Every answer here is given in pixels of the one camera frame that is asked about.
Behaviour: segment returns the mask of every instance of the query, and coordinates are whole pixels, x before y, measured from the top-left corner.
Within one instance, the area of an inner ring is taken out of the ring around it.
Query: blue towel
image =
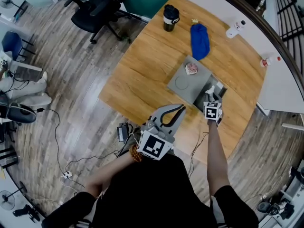
[[[203,59],[210,52],[207,28],[202,24],[191,26],[191,46],[192,56],[198,61]]]

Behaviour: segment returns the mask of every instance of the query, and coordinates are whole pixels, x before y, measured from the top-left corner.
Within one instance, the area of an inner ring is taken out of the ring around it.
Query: wooden floor
[[[62,170],[70,160],[105,156],[122,146],[117,140],[116,127],[126,119],[98,100],[98,94],[129,47],[127,41],[117,41],[106,28],[99,33],[98,43],[91,45],[90,34],[70,20],[75,6],[65,9],[63,3],[44,9],[29,8],[19,22],[35,33],[37,54],[31,63],[49,75],[47,90],[53,97],[49,107],[58,111],[61,118],[57,138]],[[121,19],[115,29],[134,40],[144,26],[136,19]],[[248,200],[256,196],[247,202],[253,209],[261,195],[273,194],[287,182],[289,168],[303,155],[304,132],[281,127],[282,122],[301,124],[300,117],[292,115],[272,112],[270,117],[265,117],[256,109],[228,160],[231,184],[240,197]],[[62,174],[54,138],[57,123],[53,112],[44,111],[38,114],[35,123],[21,126],[15,144],[20,163],[9,167],[13,179],[25,183],[28,196],[47,214],[75,193],[59,181]],[[176,154],[188,168],[189,156],[180,151]],[[114,158],[112,154],[102,160],[81,160],[72,163],[68,170],[73,173],[73,180],[84,184],[90,173]],[[206,171],[204,165],[195,161],[191,183],[198,197],[208,203]],[[64,180],[64,184],[78,191],[83,189],[69,180]]]

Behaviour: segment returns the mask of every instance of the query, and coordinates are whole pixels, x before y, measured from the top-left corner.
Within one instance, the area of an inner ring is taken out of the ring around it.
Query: white sneaker
[[[48,79],[48,73],[47,72],[43,72],[42,78],[47,81]]]

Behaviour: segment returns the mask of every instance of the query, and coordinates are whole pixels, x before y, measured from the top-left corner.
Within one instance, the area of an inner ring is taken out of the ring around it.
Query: bracelet
[[[137,150],[136,145],[133,145],[133,146],[129,149],[130,155],[133,157],[133,159],[134,159],[136,162],[141,162],[141,161],[143,160],[143,155],[142,155],[141,153],[138,153],[136,150]]]

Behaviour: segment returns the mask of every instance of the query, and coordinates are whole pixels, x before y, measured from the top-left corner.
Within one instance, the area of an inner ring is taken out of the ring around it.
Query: wooden table
[[[131,44],[99,98],[138,125],[160,106],[183,103],[187,114],[175,134],[174,146],[190,154],[199,135],[208,131],[203,113],[167,88],[187,55],[191,19],[208,29],[210,53],[200,62],[227,88],[223,98],[224,118],[219,135],[228,157],[236,147],[256,106],[265,69],[257,52],[241,37],[228,39],[228,25],[188,0],[169,0],[180,11],[173,32],[163,29],[163,7]],[[206,137],[195,158],[207,163]]]

